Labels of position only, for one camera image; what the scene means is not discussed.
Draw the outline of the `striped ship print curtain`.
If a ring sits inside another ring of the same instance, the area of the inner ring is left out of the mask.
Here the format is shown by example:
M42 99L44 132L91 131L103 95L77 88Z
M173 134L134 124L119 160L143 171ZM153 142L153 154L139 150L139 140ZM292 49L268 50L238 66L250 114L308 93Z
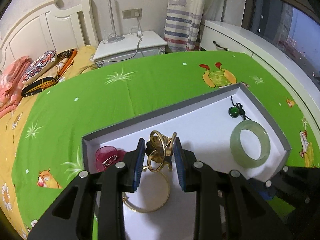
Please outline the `striped ship print curtain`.
M201 22L214 0L168 0L164 39L171 53L200 49Z

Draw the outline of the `grey shallow box tray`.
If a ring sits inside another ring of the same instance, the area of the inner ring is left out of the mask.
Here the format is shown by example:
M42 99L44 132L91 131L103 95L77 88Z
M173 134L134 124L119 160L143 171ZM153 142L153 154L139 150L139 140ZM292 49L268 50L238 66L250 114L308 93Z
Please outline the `grey shallow box tray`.
M230 137L241 118L233 119L228 109L233 103L243 105L248 116L266 130L271 150L267 161L256 168L243 168L233 158ZM174 132L182 147L194 152L196 159L213 169L228 173L238 170L246 178L268 180L284 165L291 145L266 110L264 104L243 84L224 87L195 98L139 115L85 135L82 153L85 169L96 173L95 153L104 146L132 151L140 138L148 140L157 130L171 136ZM194 234L196 195L185 193L178 183L177 171L161 171L170 183L166 204L151 213L138 213L124 206L127 239L192 239Z

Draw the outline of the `wall power socket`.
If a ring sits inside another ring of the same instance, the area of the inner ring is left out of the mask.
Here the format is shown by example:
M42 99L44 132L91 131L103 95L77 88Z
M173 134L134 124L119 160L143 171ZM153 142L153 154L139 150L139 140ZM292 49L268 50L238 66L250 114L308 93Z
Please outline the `wall power socket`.
M129 9L129 10L123 10L122 11L123 19L131 19L131 18L140 18L142 17L142 9Z

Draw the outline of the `gold ring scarf clip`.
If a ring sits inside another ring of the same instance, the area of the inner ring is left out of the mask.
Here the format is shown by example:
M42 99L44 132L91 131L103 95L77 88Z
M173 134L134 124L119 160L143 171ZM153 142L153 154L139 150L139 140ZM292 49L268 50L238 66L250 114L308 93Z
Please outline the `gold ring scarf clip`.
M172 156L176 138L176 132L171 137L167 137L157 130L150 133L145 149L148 156L147 168L150 172L160 172L164 166L172 171Z

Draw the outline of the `patterned embroidered pillow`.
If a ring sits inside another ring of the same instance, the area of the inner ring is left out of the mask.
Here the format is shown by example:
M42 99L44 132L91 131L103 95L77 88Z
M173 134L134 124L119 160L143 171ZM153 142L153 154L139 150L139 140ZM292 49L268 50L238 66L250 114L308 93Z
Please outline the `patterned embroidered pillow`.
M47 70L55 65L56 59L57 52L55 50L48 50L44 52L25 70L22 77L23 85L30 85L35 80L37 80L41 75L43 75Z

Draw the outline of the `green cartoon print cloth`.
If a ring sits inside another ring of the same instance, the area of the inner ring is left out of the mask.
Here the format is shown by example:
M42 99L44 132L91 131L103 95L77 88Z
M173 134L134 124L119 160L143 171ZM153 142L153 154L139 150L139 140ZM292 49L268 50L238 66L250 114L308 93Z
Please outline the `green cartoon print cloth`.
M319 166L315 131L288 92L271 73L243 53L196 51L124 61L92 70L22 100L20 133L12 168L14 196L27 236L59 194L37 184L49 170L63 186L83 168L80 138L91 131L208 93L202 76L227 70L266 107L289 140L289 163Z

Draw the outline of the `white window bench cabinet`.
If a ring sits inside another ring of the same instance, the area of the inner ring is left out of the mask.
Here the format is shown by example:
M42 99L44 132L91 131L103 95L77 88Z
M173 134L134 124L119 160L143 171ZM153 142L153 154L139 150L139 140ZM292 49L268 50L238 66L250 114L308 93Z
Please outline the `white window bench cabinet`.
M219 21L201 24L201 46L205 50L245 53L267 64L298 94L319 125L319 89L311 78L281 50L247 29Z

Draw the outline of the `pale green jade bangle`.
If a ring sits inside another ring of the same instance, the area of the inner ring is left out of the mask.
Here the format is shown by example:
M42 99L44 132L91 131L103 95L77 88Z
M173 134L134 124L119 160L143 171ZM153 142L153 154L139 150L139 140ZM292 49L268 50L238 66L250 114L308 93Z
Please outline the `pale green jade bangle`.
M243 168L263 165L271 150L266 130L259 123L245 120L236 125L230 137L231 154Z

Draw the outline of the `folded pink quilt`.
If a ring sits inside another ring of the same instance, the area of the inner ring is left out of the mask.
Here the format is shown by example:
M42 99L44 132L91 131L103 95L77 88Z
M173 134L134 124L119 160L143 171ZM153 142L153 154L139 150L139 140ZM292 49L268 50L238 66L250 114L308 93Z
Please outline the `folded pink quilt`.
M23 74L32 59L23 56L11 63L1 75L1 118L14 110L22 99Z

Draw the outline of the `white bed headboard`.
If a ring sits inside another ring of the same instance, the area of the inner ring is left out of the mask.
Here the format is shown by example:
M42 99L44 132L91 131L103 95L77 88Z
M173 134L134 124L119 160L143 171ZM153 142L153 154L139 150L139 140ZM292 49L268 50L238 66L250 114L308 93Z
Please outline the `white bed headboard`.
M22 56L34 60L48 50L98 46L92 0L68 9L60 9L57 1L46 0L30 9L7 31L1 41L1 72Z

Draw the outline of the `yellow daisy bedspread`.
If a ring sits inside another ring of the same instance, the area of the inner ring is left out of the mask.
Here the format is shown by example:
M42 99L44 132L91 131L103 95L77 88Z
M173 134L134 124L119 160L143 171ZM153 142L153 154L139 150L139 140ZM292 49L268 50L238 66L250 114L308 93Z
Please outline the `yellow daisy bedspread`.
M27 239L32 228L29 222L22 222L11 174L18 143L36 99L35 95L22 98L14 110L1 118L1 239L9 239L12 234L17 239Z

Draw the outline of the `white nightstand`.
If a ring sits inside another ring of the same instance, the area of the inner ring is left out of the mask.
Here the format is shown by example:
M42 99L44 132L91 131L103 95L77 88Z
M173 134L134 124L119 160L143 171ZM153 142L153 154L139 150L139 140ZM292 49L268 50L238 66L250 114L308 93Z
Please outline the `white nightstand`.
M154 31L143 31L142 36L136 33L124 35L124 39L114 42L101 41L93 61L100 66L129 59L163 55L167 42Z

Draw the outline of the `white desk lamp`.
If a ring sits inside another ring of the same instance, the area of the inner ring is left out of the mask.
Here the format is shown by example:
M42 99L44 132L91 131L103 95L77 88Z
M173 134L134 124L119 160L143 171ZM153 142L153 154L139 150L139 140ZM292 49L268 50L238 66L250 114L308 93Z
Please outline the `white desk lamp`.
M125 39L125 37L123 35L118 35L116 32L111 0L107 0L107 2L108 2L108 10L109 10L109 16L110 16L110 21L111 21L112 32L108 35L108 37L106 39L104 39L104 44L116 43L116 42L119 42L119 41L122 41Z

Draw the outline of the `red rose brooch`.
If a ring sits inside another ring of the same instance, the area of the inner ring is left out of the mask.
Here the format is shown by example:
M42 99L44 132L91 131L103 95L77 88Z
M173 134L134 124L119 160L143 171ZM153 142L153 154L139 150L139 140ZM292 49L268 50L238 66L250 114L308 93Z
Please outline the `red rose brooch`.
M126 151L113 146L104 146L95 153L95 166L98 172L103 172L110 166L123 160Z

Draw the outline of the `gold bangle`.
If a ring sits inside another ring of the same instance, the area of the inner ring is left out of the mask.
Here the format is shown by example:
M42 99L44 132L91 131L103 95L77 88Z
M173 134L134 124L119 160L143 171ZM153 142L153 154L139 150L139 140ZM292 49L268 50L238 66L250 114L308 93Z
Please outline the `gold bangle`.
M140 185L134 193L123 192L123 204L138 213L151 213L162 208L170 196L170 183L162 172L142 173Z

